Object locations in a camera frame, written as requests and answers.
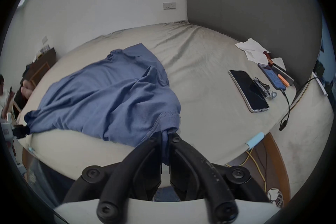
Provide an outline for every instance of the bed frame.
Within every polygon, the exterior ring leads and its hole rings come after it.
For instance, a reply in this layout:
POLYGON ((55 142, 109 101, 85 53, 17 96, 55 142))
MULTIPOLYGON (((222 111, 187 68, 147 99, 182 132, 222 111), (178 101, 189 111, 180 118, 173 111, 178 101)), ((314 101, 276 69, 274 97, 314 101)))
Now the bed frame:
POLYGON ((188 21, 245 42, 250 37, 281 57, 297 87, 310 77, 322 36, 315 0, 187 0, 188 21))

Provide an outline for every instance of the man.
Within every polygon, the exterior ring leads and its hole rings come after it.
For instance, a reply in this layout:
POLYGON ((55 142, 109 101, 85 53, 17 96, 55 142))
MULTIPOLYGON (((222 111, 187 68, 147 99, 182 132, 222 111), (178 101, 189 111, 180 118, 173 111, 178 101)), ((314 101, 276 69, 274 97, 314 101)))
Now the man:
POLYGON ((14 98, 14 92, 10 89, 4 89, 5 79, 0 75, 0 109, 1 109, 1 118, 7 119, 7 112, 11 111, 12 100, 14 98))

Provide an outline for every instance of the black phone screen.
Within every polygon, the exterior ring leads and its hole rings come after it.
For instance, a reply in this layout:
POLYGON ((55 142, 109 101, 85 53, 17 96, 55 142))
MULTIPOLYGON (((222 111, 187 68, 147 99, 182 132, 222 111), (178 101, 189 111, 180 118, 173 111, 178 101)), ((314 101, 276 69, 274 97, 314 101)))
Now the black phone screen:
POLYGON ((269 108, 260 89, 245 71, 231 70, 230 73, 237 81, 253 110, 269 108))

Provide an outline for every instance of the mattress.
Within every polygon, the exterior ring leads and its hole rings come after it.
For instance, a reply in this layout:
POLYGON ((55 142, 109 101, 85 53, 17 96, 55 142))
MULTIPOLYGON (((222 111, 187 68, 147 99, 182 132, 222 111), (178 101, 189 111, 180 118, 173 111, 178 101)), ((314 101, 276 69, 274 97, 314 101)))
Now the mattress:
MULTIPOLYGON (((22 110, 19 124, 25 124, 23 116, 28 111, 38 108, 52 83, 105 58, 112 50, 138 43, 160 60, 181 103, 178 134, 212 163, 224 165, 239 156, 248 149, 250 139, 260 132, 267 134, 288 110, 284 96, 278 94, 267 100, 268 111, 251 113, 229 70, 245 70, 271 86, 257 64, 248 61, 245 52, 235 46, 237 40, 181 21, 120 30, 72 50, 41 79, 22 110)), ((292 102, 295 87, 289 87, 286 94, 292 102)), ((49 167, 74 180, 87 166, 120 162, 133 149, 59 129, 32 134, 19 142, 49 167)))

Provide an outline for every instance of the phone with blue screen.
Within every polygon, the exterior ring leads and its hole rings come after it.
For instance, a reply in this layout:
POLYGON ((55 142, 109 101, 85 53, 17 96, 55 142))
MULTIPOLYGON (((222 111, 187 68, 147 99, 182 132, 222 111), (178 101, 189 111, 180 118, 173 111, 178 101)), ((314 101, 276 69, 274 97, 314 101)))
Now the phone with blue screen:
POLYGON ((261 63, 258 63, 258 66, 264 72, 276 90, 286 90, 286 86, 281 82, 279 77, 275 74, 270 66, 261 63))

